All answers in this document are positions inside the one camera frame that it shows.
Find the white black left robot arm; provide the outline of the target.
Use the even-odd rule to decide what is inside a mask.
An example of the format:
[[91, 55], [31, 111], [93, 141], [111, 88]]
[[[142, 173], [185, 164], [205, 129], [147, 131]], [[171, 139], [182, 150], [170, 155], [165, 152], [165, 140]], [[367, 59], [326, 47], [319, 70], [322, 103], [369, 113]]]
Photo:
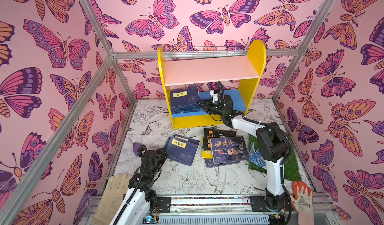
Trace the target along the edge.
[[154, 183], [160, 177], [162, 166], [168, 158], [166, 149], [148, 150], [140, 145], [137, 151], [141, 166], [129, 181], [128, 190], [111, 225], [139, 225], [149, 212], [155, 210], [157, 193]]

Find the blue book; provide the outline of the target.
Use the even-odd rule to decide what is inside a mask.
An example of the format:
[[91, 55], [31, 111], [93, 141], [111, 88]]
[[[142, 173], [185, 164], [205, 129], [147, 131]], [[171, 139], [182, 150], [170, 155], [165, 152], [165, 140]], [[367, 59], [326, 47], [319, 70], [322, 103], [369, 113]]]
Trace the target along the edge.
[[183, 107], [171, 107], [172, 114], [184, 114], [184, 113], [193, 113], [199, 112], [200, 106], [197, 104]]
[[196, 107], [200, 99], [199, 89], [197, 87], [189, 87], [186, 89], [171, 90], [171, 108], [184, 109]]
[[169, 137], [165, 149], [168, 158], [191, 167], [199, 148], [200, 141], [189, 137], [174, 135]]

